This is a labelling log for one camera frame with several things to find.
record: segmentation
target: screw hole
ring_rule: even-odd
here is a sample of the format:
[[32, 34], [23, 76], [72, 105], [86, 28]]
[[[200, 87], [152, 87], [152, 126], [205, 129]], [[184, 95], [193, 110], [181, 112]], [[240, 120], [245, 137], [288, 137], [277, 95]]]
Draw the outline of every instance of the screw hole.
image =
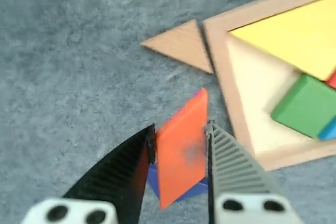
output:
[[68, 208], [66, 206], [56, 206], [48, 212], [47, 219], [51, 222], [59, 221], [67, 215]]
[[285, 208], [279, 202], [274, 200], [268, 200], [264, 203], [264, 209], [266, 211], [274, 211], [274, 212], [284, 212]]
[[104, 211], [96, 210], [90, 213], [86, 218], [87, 224], [101, 224], [105, 220], [106, 214]]
[[242, 210], [244, 210], [242, 204], [233, 200], [233, 199], [226, 200], [223, 203], [223, 208], [225, 210], [231, 210], [231, 211], [242, 211]]

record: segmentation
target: tangram piece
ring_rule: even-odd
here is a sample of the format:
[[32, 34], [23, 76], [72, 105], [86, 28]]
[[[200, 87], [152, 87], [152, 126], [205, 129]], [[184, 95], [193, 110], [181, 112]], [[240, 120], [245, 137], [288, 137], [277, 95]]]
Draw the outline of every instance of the tangram piece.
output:
[[332, 76], [326, 81], [326, 84], [328, 84], [330, 87], [336, 89], [336, 70], [332, 74]]
[[307, 74], [291, 87], [271, 117], [309, 137], [318, 137], [336, 116], [336, 90]]
[[205, 177], [208, 95], [201, 91], [156, 133], [160, 207], [166, 208]]
[[145, 40], [141, 45], [205, 72], [213, 73], [195, 19]]
[[[157, 181], [157, 171], [158, 170], [156, 168], [156, 165], [150, 165], [147, 182], [154, 191], [154, 193], [156, 194], [156, 196], [159, 198], [160, 192]], [[186, 191], [181, 197], [177, 198], [175, 202], [179, 202], [181, 200], [197, 196], [199, 194], [207, 192], [207, 190], [208, 190], [208, 179], [203, 178], [200, 182], [198, 182], [196, 185], [194, 185], [192, 188]]]
[[319, 139], [330, 140], [336, 138], [336, 116], [319, 134]]
[[230, 33], [327, 80], [336, 68], [335, 17], [336, 0], [318, 0]]

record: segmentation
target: orange piece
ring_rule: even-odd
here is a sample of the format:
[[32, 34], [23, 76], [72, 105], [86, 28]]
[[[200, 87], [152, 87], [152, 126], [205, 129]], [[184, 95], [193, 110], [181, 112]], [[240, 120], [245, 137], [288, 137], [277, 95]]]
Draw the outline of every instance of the orange piece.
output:
[[156, 133], [161, 209], [205, 177], [207, 106], [208, 94], [202, 88]]

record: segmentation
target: wooden frame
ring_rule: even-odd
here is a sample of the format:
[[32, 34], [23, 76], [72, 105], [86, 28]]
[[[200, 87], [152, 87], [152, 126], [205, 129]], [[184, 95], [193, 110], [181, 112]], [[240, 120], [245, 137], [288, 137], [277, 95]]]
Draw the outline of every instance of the wooden frame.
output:
[[255, 155], [266, 170], [277, 169], [336, 154], [336, 141], [308, 141], [305, 145], [255, 152], [228, 48], [228, 31], [317, 0], [258, 0], [203, 21], [220, 88], [236, 139]]

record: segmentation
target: wooden tray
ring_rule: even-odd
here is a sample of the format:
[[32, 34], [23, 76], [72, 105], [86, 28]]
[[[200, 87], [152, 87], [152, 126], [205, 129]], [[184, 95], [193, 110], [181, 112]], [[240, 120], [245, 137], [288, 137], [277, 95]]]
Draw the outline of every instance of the wooden tray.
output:
[[313, 1], [259, 0], [203, 21], [236, 139], [266, 170], [334, 155], [336, 141], [308, 138], [270, 118], [272, 107], [300, 73], [228, 31]]

